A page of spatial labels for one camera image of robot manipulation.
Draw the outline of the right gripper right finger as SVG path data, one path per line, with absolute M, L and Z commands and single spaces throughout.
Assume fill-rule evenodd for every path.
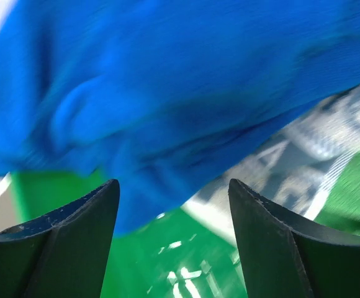
M 360 236 L 306 219 L 237 179 L 228 196 L 248 297 L 360 298 Z

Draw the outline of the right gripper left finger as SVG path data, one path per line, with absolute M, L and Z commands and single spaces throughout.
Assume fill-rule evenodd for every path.
M 99 297 L 119 207 L 110 180 L 0 232 L 1 297 Z

